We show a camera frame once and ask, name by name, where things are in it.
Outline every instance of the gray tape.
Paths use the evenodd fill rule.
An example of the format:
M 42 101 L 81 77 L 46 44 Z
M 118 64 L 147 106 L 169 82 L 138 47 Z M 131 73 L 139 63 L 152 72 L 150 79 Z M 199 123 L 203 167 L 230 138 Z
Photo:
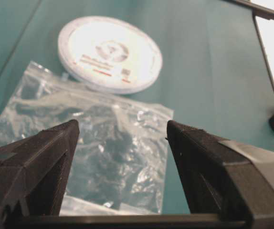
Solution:
M 236 141 L 226 140 L 219 143 L 248 158 L 274 189 L 274 152 Z

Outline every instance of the round lid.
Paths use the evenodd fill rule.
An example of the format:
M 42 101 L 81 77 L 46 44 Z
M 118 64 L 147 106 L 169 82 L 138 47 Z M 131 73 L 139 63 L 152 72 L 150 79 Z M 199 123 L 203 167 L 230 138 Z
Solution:
M 138 28 L 108 17 L 78 18 L 63 27 L 59 58 L 77 80 L 94 90 L 130 94 L 158 78 L 162 55 Z

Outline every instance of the green table surface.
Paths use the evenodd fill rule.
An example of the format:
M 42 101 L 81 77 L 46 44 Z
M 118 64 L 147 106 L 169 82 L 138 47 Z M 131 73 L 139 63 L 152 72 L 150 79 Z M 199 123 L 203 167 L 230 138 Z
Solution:
M 31 60 L 61 74 L 61 28 L 82 16 L 127 21 L 156 41 L 164 64 L 148 89 L 174 119 L 274 151 L 274 93 L 252 12 L 222 0 L 0 0 L 0 113 Z M 163 213 L 188 213 L 169 150 Z

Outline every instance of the metal rod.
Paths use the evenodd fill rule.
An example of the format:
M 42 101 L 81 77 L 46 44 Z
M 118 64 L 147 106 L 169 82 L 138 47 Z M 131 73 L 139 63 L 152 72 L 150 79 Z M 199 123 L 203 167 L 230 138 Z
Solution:
M 254 4 L 250 1 L 246 1 L 246 0 L 224 0 L 224 1 L 228 1 L 228 2 L 233 2 L 236 3 L 238 5 L 247 7 L 249 9 L 253 10 L 254 15 L 268 19 L 268 20 L 274 20 L 274 10 L 263 7 L 263 6 L 259 6 L 257 4 Z
M 221 221 L 217 214 L 146 215 L 146 216 L 38 216 L 22 217 L 11 223 L 13 228 L 101 228 L 101 229 L 241 229 L 244 221 Z

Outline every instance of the plastic bag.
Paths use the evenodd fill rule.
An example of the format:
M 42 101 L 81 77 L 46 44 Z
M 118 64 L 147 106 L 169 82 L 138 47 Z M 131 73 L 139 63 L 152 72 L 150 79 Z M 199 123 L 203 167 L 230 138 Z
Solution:
M 0 146 L 77 119 L 61 214 L 161 213 L 172 114 L 158 104 L 90 91 L 31 62 L 0 116 Z

